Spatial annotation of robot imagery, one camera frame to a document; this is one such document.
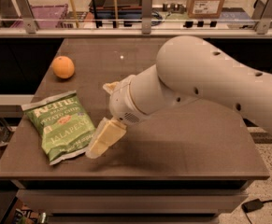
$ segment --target snack bag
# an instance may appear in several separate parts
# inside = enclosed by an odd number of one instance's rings
[[[95,127],[75,91],[21,108],[41,135],[50,165],[84,153],[93,138]]]

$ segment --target table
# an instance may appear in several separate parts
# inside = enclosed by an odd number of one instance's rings
[[[61,80],[50,68],[33,102],[76,90],[96,126],[111,117],[102,85],[153,65],[165,41],[65,39],[57,55],[73,60],[75,75]],[[242,118],[205,100],[130,127],[99,159],[81,155],[55,166],[49,166],[41,138],[23,117],[0,160],[0,179],[17,184],[24,203],[51,218],[70,214],[68,222],[78,214],[77,222],[90,223],[102,218],[116,223],[129,215],[144,218],[138,222],[161,217],[164,223],[171,218],[217,223],[220,213],[232,212],[247,198],[245,188],[253,180],[268,178]]]

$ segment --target orange fruit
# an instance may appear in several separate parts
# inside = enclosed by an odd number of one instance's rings
[[[59,78],[70,78],[74,74],[74,64],[67,56],[58,56],[52,61],[52,70]]]

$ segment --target purple object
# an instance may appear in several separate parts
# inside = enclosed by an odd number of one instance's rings
[[[68,4],[58,6],[31,6],[34,18],[39,28],[60,28],[65,19]],[[22,28],[23,21],[15,21],[11,28]]]

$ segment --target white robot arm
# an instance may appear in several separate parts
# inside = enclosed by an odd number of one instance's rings
[[[126,126],[163,108],[208,99],[272,134],[272,74],[237,62],[198,37],[168,40],[154,66],[118,82],[109,93],[114,119]]]

